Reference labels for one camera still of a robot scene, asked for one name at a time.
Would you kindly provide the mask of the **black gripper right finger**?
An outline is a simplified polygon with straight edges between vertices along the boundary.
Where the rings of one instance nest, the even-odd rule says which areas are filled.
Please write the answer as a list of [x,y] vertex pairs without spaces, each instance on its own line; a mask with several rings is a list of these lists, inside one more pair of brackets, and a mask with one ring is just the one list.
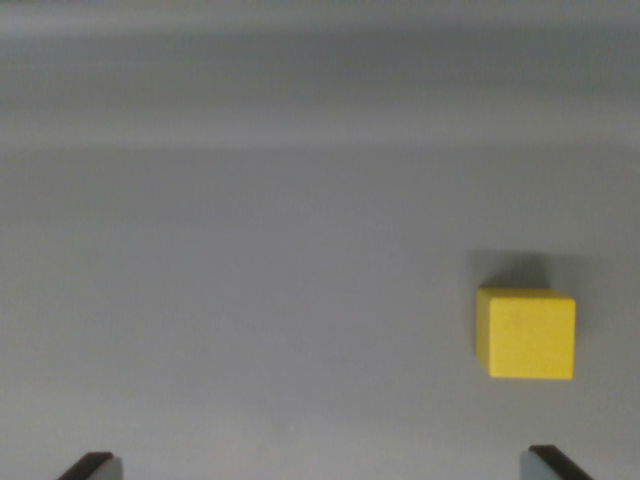
[[520,456],[521,480],[593,480],[554,445],[532,445]]

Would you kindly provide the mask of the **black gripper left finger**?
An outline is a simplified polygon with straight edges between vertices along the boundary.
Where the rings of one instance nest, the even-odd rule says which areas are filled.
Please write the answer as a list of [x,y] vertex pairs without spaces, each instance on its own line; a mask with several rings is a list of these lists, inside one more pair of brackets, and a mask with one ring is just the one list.
[[122,480],[123,463],[112,452],[88,452],[58,480]]

